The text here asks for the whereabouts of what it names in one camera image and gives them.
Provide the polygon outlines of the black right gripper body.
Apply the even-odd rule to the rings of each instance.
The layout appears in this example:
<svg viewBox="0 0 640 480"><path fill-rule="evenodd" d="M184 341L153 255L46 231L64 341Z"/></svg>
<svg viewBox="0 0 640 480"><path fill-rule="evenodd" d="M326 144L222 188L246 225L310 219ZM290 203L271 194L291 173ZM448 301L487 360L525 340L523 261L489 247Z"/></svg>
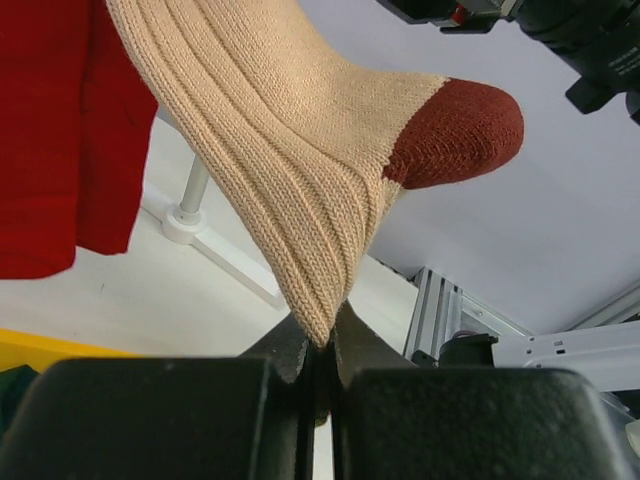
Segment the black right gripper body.
<svg viewBox="0 0 640 480"><path fill-rule="evenodd" d="M408 24L443 34L487 34L499 21L516 23L578 75L568 101L591 114L619 94L639 121L639 3L625 0L388 0L380 3Z"/></svg>

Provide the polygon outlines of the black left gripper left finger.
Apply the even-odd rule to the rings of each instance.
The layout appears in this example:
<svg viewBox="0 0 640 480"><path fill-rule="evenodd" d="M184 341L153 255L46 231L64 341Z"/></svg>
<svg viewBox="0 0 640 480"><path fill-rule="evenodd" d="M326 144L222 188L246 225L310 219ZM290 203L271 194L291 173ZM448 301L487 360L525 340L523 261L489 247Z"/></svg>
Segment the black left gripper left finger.
<svg viewBox="0 0 640 480"><path fill-rule="evenodd" d="M5 479L307 479L313 349L286 318L233 358L58 362L2 442Z"/></svg>

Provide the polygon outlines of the dark teal sock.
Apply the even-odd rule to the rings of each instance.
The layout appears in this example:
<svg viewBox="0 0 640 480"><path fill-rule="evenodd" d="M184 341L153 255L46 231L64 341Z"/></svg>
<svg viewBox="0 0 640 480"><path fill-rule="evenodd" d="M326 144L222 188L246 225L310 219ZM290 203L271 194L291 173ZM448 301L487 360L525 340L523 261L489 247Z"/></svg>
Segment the dark teal sock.
<svg viewBox="0 0 640 480"><path fill-rule="evenodd" d="M0 374L0 437L4 438L16 411L39 373L28 365L4 370Z"/></svg>

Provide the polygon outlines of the striped beige maroon sock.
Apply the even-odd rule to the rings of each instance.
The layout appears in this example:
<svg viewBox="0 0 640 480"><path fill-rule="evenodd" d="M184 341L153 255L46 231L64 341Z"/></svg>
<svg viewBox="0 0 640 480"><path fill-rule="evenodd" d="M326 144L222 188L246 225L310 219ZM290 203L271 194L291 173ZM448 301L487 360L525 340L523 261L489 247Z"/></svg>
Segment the striped beige maroon sock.
<svg viewBox="0 0 640 480"><path fill-rule="evenodd" d="M355 65L294 1L107 9L319 347L396 199L489 173L523 142L521 110L503 90Z"/></svg>

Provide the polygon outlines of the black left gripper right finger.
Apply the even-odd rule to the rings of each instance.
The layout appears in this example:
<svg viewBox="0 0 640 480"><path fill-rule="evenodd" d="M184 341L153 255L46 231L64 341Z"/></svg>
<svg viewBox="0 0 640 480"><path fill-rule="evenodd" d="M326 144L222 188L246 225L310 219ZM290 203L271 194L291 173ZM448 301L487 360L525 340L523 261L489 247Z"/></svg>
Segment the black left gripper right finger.
<svg viewBox="0 0 640 480"><path fill-rule="evenodd" d="M339 479L631 479L601 396L562 369L413 364L344 304L330 344Z"/></svg>

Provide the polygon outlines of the red sock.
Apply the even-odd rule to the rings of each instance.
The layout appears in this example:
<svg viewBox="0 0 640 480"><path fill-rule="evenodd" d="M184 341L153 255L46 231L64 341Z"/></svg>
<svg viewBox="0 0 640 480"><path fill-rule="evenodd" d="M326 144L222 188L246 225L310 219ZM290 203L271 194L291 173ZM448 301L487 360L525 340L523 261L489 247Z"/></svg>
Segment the red sock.
<svg viewBox="0 0 640 480"><path fill-rule="evenodd" d="M156 111L104 2L2 3L3 278L126 252Z"/></svg>

